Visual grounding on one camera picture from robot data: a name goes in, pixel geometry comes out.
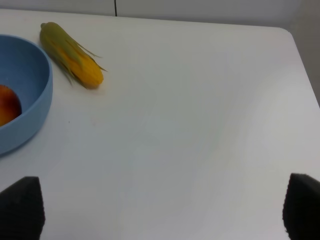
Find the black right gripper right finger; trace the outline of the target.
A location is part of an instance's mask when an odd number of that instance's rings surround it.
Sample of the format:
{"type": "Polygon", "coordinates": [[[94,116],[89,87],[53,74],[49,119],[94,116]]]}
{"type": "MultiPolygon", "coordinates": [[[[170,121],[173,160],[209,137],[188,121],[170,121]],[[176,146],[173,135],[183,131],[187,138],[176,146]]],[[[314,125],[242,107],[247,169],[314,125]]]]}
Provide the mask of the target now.
{"type": "Polygon", "coordinates": [[[291,173],[282,210],[291,240],[320,238],[320,182],[307,174],[291,173]]]}

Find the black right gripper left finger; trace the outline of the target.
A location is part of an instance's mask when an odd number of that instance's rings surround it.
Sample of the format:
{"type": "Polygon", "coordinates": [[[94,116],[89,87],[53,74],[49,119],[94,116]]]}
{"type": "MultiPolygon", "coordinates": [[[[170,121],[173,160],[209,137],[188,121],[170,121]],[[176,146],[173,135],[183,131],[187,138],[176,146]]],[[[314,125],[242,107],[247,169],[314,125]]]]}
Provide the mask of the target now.
{"type": "Polygon", "coordinates": [[[39,240],[45,225],[40,179],[25,176],[0,192],[0,238],[39,240]]]}

